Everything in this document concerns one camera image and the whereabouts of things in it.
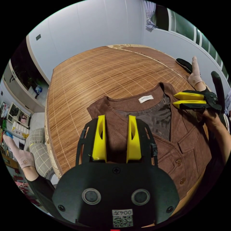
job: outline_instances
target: brown shirt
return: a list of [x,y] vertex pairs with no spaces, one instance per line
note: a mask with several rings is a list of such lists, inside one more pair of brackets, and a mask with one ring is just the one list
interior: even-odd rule
[[[124,99],[107,96],[97,100],[87,110],[92,118],[106,117],[107,159],[125,163],[128,135],[128,115],[146,122],[156,141],[159,167],[173,179],[180,200],[184,198],[206,165],[211,153],[203,127],[187,112],[176,109],[173,86],[159,83],[145,93]],[[153,99],[140,103],[143,96]]]

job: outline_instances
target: pillow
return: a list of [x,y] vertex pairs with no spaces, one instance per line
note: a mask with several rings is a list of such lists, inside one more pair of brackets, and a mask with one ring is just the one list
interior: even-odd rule
[[43,143],[32,144],[29,150],[34,155],[35,168],[38,174],[45,178],[48,177],[48,174],[52,175],[54,172],[46,145]]
[[37,128],[29,135],[29,146],[37,143],[45,143],[44,128]]

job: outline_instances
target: woven mat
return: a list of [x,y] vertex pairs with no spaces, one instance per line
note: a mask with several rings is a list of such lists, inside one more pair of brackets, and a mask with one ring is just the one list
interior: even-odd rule
[[158,51],[155,59],[122,49],[99,47],[75,55],[53,70],[46,104],[48,152],[60,178],[75,166],[79,136],[91,120],[87,107],[107,95],[118,99],[151,90],[158,82],[171,83],[176,92],[193,88],[169,65],[170,56]]

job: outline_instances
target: person's hand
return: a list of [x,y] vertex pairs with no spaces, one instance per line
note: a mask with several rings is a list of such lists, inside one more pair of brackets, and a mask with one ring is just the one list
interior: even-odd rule
[[199,112],[196,114],[199,121],[201,121],[203,117],[206,119],[205,124],[211,132],[214,132],[222,124],[218,114],[214,111],[205,110],[203,114]]

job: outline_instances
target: label sticker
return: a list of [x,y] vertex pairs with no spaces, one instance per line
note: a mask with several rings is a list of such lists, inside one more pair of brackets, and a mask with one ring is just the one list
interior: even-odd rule
[[140,102],[140,103],[143,103],[143,102],[145,102],[145,101],[147,101],[147,100],[150,100],[150,99],[154,99],[154,98],[152,97],[152,95],[143,96],[143,97],[139,98],[139,102]]
[[132,209],[112,210],[113,227],[123,228],[133,226]]

